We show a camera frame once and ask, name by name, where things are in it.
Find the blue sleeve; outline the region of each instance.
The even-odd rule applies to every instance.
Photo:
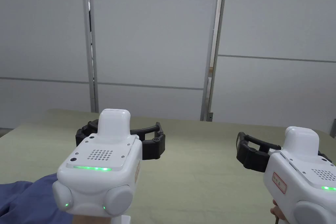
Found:
[[[23,182],[0,186],[0,204],[4,214],[0,214],[0,224],[71,224],[72,215],[61,212],[53,197],[52,185],[57,180],[51,174],[38,181]]]

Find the hand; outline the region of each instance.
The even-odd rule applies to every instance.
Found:
[[[278,207],[277,203],[275,200],[273,200],[273,204],[275,205],[274,208],[271,208],[271,214],[275,215],[276,217],[278,217],[280,220],[284,220],[286,221],[286,217],[284,216],[284,214],[282,213],[282,211],[280,210],[280,208]]]
[[[110,224],[111,218],[85,215],[74,215],[72,224]]]

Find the sticker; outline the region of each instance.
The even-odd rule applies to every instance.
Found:
[[[136,167],[136,175],[135,175],[135,177],[134,177],[135,183],[136,183],[137,180],[138,180],[139,172],[140,172],[140,161],[139,161],[139,163],[138,163],[138,166]]]
[[[282,181],[282,179],[280,179],[278,174],[276,174],[275,172],[273,173],[272,181],[277,185],[277,187],[279,187],[283,194],[286,193],[287,185]]]

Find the black metal frame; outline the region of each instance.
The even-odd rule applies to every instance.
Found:
[[[88,122],[87,125],[77,130],[75,136],[76,146],[78,146],[89,135],[97,133],[97,131],[98,119]],[[146,140],[145,135],[152,132],[154,132],[154,138]],[[159,122],[152,127],[130,130],[130,134],[138,135],[140,141],[142,142],[142,160],[159,159],[165,151],[166,135],[163,133]]]
[[[249,142],[255,143],[260,146],[259,150],[250,147]],[[269,149],[281,150],[280,145],[267,143],[262,140],[256,139],[244,132],[239,132],[236,140],[237,148],[237,159],[242,165],[247,168],[257,172],[265,172],[268,160],[269,160]],[[332,162],[326,155],[318,152],[319,156],[324,157],[330,163]]]

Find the red label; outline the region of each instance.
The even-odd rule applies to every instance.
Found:
[[[273,173],[272,181],[277,185],[277,187],[280,189],[280,191],[285,194],[287,190],[287,185],[284,183],[284,181],[276,174]]]

